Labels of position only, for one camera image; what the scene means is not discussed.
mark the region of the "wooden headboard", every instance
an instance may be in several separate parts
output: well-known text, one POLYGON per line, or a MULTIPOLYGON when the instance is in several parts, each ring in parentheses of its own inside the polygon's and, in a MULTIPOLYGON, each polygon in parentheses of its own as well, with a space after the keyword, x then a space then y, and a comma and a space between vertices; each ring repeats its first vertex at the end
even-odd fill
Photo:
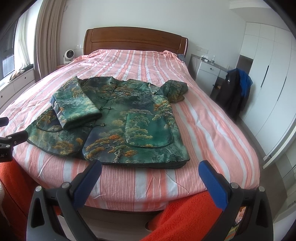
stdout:
POLYGON ((85 55, 98 49, 171 51, 186 54, 188 39, 149 28, 103 27, 88 29, 84 38, 85 55))

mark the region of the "blue gripper pad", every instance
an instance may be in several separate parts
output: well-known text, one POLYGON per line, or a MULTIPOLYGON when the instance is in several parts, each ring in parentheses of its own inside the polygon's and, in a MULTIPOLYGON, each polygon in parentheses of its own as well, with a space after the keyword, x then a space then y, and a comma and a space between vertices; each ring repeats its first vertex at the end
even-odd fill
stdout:
POLYGON ((215 205, 223 211, 226 209, 230 197, 230 188, 227 180, 211 166, 208 161, 200 162, 198 173, 215 205))
POLYGON ((93 165, 91 169, 86 172, 86 175, 83 176, 79 185, 75 189, 73 193, 73 201, 72 205, 75 210, 78 208, 82 208, 89 197, 94 185, 96 184, 97 180, 99 179, 101 172, 102 172, 102 164, 99 160, 92 160, 90 165, 93 165))

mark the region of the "bottle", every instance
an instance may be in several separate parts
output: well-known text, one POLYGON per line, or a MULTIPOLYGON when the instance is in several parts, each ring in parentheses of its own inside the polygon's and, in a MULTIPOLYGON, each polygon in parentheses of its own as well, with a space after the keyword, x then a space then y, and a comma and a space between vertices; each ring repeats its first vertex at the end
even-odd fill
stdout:
POLYGON ((214 65, 215 63, 215 55, 213 56, 213 59, 212 59, 212 65, 214 65))

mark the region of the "white wardrobe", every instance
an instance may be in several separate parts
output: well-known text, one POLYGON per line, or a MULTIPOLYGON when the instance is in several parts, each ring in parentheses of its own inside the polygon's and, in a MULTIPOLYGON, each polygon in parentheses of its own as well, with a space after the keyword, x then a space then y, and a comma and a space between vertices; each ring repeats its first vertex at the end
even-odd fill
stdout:
POLYGON ((292 33, 247 23, 241 55, 253 59, 253 81, 241 119, 255 136, 265 159, 278 147, 296 115, 296 40, 292 33))

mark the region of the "pink striped bed cover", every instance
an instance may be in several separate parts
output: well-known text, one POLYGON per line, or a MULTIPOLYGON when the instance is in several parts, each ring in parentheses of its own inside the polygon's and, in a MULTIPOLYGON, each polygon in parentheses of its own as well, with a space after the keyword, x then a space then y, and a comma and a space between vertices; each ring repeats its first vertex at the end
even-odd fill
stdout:
MULTIPOLYGON (((10 120, 0 136, 24 130, 46 108, 51 95, 69 78, 113 76, 161 86, 172 79, 186 82, 185 100, 172 104, 190 161, 180 169, 135 169, 103 166, 102 174, 86 205, 110 210, 162 210, 170 200, 205 190, 198 164, 208 160, 229 182, 243 188, 259 185, 259 164, 254 149, 239 128, 190 77, 186 65, 175 54, 164 51, 97 50, 80 56, 27 89, 0 115, 10 120)), ((70 182, 82 172, 85 160, 47 154, 28 143, 14 148, 15 160, 46 188, 70 182)))

